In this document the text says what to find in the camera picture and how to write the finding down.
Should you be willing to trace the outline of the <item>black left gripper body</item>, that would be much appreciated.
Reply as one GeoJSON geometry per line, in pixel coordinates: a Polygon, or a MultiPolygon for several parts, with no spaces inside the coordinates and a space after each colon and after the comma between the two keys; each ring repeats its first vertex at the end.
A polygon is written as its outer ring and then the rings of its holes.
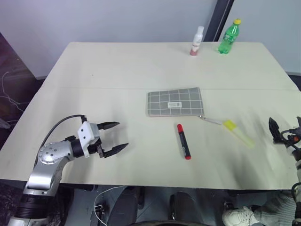
{"type": "Polygon", "coordinates": [[[104,149],[102,149],[102,146],[101,146],[102,142],[101,142],[101,139],[97,139],[96,142],[94,144],[90,144],[88,146],[88,152],[89,154],[99,154],[99,157],[100,158],[104,158],[105,157],[105,154],[104,154],[104,149]]]}

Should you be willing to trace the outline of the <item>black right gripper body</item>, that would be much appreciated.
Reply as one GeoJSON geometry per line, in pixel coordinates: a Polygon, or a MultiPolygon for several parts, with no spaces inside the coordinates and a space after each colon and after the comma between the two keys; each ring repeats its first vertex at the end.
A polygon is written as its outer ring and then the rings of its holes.
{"type": "Polygon", "coordinates": [[[280,133],[281,143],[284,144],[286,147],[292,146],[297,148],[297,143],[301,141],[301,129],[289,129],[284,130],[280,133]]]}

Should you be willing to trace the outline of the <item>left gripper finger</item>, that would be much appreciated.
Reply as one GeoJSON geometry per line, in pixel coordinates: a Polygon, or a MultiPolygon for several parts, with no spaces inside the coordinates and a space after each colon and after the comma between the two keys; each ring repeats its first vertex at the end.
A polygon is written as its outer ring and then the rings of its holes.
{"type": "Polygon", "coordinates": [[[104,158],[108,158],[110,156],[113,156],[115,154],[118,154],[119,152],[121,152],[124,148],[126,148],[128,146],[128,143],[125,144],[121,144],[118,146],[113,147],[111,150],[109,151],[104,151],[103,152],[103,157],[104,158]]]}
{"type": "Polygon", "coordinates": [[[103,122],[103,123],[97,124],[97,127],[99,130],[106,130],[106,129],[111,129],[118,125],[119,125],[119,122],[112,121],[112,122],[103,122]]]}

